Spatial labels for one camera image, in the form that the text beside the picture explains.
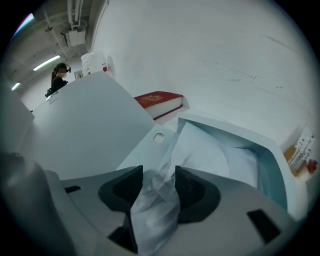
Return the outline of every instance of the white panel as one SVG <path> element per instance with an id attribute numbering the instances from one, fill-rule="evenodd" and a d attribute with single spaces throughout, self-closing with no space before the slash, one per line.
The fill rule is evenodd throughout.
<path id="1" fill-rule="evenodd" d="M 21 143 L 34 120 L 15 91 L 2 81 L 0 86 L 0 149 L 5 153 L 19 152 Z"/>
<path id="2" fill-rule="evenodd" d="M 86 42 L 86 31 L 78 32 L 78 44 L 84 44 Z"/>
<path id="3" fill-rule="evenodd" d="M 76 46 L 78 44 L 78 31 L 69 31 L 67 36 L 69 36 L 71 46 Z"/>
<path id="4" fill-rule="evenodd" d="M 154 140 L 157 134 L 163 135 L 163 140 L 160 143 Z M 117 169 L 142 165 L 144 172 L 156 170 L 166 155 L 175 134 L 172 130 L 156 124 Z"/>
<path id="5" fill-rule="evenodd" d="M 72 82 L 56 96 L 33 112 L 21 154 L 62 180 L 116 170 L 156 124 L 102 71 Z"/>

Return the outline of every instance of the ceiling light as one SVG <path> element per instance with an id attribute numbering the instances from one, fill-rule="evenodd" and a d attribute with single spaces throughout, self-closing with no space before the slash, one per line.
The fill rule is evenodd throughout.
<path id="1" fill-rule="evenodd" d="M 20 30 L 20 29 L 22 29 L 25 25 L 27 25 L 30 21 L 32 21 L 34 19 L 34 16 L 33 16 L 33 14 L 32 13 L 30 13 L 25 19 L 24 19 L 24 21 L 21 23 L 21 25 L 18 27 L 18 29 L 16 30 L 16 32 L 14 33 L 14 35 L 16 34 L 16 33 L 18 33 L 18 31 Z"/>
<path id="2" fill-rule="evenodd" d="M 47 65 L 48 63 L 53 62 L 54 60 L 59 59 L 59 58 L 60 58 L 60 56 L 57 55 L 57 56 L 55 56 L 55 57 L 53 57 L 53 58 L 51 58 L 51 59 L 48 59 L 48 60 L 45 61 L 44 63 L 42 63 L 42 64 L 40 64 L 39 66 L 35 67 L 33 70 L 34 70 L 34 71 L 37 71 L 38 69 L 42 68 L 44 65 Z"/>
<path id="3" fill-rule="evenodd" d="M 17 82 L 17 83 L 11 88 L 11 91 L 13 91 L 14 89 L 16 89 L 19 85 L 20 85 L 20 83 Z"/>

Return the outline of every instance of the black slot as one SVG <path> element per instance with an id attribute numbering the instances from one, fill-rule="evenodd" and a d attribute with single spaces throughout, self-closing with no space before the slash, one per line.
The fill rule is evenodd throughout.
<path id="1" fill-rule="evenodd" d="M 249 211 L 246 214 L 266 244 L 280 235 L 280 230 L 261 209 Z"/>
<path id="2" fill-rule="evenodd" d="M 218 207 L 221 195 L 216 185 L 175 167 L 175 190 L 180 200 L 178 223 L 202 222 Z"/>
<path id="3" fill-rule="evenodd" d="M 124 218 L 123 226 L 118 227 L 108 238 L 129 251 L 135 254 L 138 253 L 138 246 L 136 244 L 129 213 L 127 213 Z"/>
<path id="4" fill-rule="evenodd" d="M 79 187 L 79 186 L 68 186 L 64 190 L 68 194 L 68 193 L 71 193 L 71 192 L 74 192 L 74 191 L 77 191 L 80 189 L 81 189 L 81 187 Z"/>

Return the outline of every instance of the person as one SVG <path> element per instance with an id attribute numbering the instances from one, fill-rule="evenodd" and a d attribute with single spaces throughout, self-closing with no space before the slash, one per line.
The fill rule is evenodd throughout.
<path id="1" fill-rule="evenodd" d="M 51 74 L 51 93 L 58 91 L 62 87 L 64 87 L 67 82 L 62 78 L 65 78 L 67 75 L 67 65 L 64 63 L 59 63 L 53 69 Z"/>

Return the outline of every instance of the red book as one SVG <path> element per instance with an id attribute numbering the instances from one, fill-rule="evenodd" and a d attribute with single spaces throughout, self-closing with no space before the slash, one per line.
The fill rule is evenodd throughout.
<path id="1" fill-rule="evenodd" d="M 154 91 L 134 98 L 153 119 L 157 119 L 181 108 L 183 96 L 171 92 Z"/>

